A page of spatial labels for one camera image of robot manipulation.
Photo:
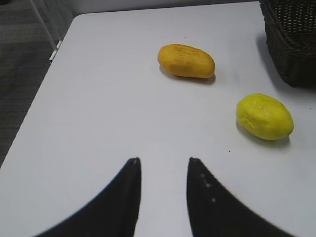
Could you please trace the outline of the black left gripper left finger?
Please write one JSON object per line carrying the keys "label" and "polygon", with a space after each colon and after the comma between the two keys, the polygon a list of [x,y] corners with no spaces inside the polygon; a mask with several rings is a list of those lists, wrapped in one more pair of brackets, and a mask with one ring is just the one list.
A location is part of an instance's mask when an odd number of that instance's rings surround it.
{"label": "black left gripper left finger", "polygon": [[41,237],[132,237],[141,201],[141,161],[130,158],[87,205]]}

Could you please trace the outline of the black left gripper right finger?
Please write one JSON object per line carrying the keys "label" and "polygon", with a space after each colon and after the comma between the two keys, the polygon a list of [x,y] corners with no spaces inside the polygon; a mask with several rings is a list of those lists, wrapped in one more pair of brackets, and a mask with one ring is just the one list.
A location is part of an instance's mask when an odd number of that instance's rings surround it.
{"label": "black left gripper right finger", "polygon": [[190,158],[187,208],[195,237],[288,237],[235,198],[198,158]]}

